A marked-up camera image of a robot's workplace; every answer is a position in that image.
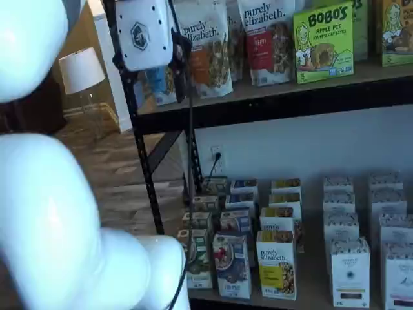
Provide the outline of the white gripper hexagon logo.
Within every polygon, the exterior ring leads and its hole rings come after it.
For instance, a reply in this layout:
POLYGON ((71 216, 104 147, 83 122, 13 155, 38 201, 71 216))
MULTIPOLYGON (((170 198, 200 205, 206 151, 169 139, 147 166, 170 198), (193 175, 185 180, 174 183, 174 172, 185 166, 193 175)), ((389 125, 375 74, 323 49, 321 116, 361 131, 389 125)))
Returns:
MULTIPOLYGON (((121 55, 131 72, 165 67, 172 60, 174 27, 168 1, 116 1, 116 23, 121 55)), ((176 101, 188 95, 190 74, 186 63, 174 64, 176 101)))

